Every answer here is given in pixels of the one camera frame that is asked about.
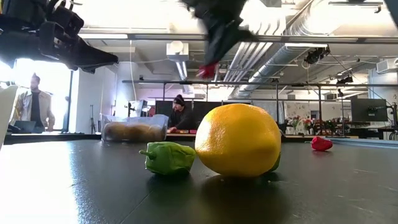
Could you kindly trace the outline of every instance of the desk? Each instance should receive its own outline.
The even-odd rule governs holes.
[[[193,146],[192,142],[178,142]],[[144,169],[145,144],[99,140],[3,146],[0,223],[395,224],[398,150],[286,143],[277,172],[225,178],[196,159],[190,176]]]

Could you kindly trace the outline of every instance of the black shirt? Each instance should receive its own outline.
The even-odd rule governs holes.
[[[32,92],[32,110],[30,111],[30,120],[36,121],[36,127],[43,127],[42,120],[40,118],[39,94],[40,92]]]
[[[183,111],[172,112],[169,127],[176,127],[178,130],[195,130],[197,128],[192,111],[186,107]]]

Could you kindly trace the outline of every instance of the laptop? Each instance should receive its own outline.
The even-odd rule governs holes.
[[[36,121],[16,121],[14,126],[19,128],[21,134],[30,134],[35,129]]]

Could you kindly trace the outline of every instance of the black beanie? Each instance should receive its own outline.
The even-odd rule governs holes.
[[[174,98],[173,103],[179,104],[181,106],[185,106],[184,98],[182,98],[182,95],[179,95],[179,94]]]

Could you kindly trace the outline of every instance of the green bell pepper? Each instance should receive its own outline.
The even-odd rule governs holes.
[[[196,156],[191,147],[174,142],[150,142],[147,150],[139,153],[147,156],[147,170],[162,175],[189,173]]]
[[[267,172],[272,172],[272,171],[275,171],[276,169],[278,169],[278,167],[279,167],[279,161],[280,161],[280,153],[279,153],[278,159],[276,160],[274,166],[273,166],[269,171],[267,171]]]

